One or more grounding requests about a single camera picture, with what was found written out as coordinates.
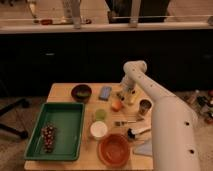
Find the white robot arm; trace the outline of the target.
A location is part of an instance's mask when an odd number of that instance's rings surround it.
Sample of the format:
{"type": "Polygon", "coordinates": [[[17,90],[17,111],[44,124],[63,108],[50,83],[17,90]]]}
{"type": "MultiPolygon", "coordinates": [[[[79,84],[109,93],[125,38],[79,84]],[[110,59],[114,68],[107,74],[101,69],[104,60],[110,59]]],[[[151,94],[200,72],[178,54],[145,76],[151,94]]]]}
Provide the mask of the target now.
{"type": "Polygon", "coordinates": [[[153,102],[151,114],[154,171],[201,171],[194,126],[194,110],[178,96],[148,77],[145,61],[124,64],[122,91],[138,85],[153,102]]]}

